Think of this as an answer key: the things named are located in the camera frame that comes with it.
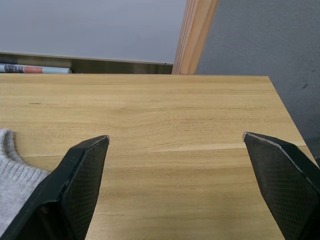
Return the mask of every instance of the wooden tabletop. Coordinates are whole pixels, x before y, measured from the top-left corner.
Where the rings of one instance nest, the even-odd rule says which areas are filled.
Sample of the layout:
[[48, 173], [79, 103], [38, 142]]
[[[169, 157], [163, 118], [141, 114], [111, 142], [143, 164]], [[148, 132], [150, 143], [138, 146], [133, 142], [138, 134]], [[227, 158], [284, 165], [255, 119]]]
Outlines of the wooden tabletop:
[[0, 74], [0, 127], [53, 170], [110, 135], [88, 240], [276, 240], [244, 131], [307, 147], [267, 77]]

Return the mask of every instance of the wooden door frame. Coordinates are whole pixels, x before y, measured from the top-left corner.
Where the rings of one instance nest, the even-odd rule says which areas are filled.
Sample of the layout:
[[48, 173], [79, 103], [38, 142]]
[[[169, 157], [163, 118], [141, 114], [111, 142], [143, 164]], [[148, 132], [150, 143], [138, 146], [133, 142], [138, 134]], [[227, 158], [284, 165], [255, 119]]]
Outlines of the wooden door frame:
[[219, 0], [187, 0], [172, 74], [194, 74]]

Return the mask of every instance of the white wall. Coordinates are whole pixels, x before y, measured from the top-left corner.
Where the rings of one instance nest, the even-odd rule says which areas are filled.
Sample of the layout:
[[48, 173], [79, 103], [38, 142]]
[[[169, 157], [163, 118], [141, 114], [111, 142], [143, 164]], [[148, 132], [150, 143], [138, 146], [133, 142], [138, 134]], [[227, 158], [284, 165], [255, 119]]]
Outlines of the white wall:
[[172, 64], [186, 0], [0, 3], [0, 52]]

